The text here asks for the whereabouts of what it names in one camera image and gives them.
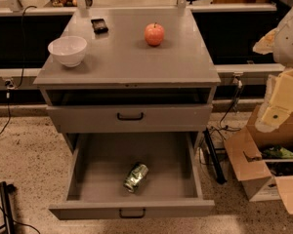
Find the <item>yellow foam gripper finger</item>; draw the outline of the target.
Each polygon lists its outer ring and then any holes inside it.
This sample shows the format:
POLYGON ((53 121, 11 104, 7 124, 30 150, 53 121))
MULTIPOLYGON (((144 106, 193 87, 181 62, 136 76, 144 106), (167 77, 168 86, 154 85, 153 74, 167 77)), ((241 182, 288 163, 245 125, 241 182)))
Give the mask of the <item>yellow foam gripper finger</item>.
POLYGON ((253 46, 253 51, 257 54, 267 55, 272 54, 274 50, 274 38, 276 29, 270 30, 253 46))
POLYGON ((288 68, 277 76, 269 76, 255 127, 262 133, 270 133, 278 129, 292 113, 293 68, 288 68))

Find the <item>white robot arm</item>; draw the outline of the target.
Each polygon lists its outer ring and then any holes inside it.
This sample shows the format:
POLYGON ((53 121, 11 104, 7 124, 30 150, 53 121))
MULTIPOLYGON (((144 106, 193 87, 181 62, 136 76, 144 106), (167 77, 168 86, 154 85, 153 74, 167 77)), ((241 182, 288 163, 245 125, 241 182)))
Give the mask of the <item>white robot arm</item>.
POLYGON ((258 131, 270 133, 293 113, 293 7, 277 28, 254 45, 253 51, 262 55, 272 53, 273 60, 285 67, 277 76, 269 76, 264 103, 255 122, 258 131))

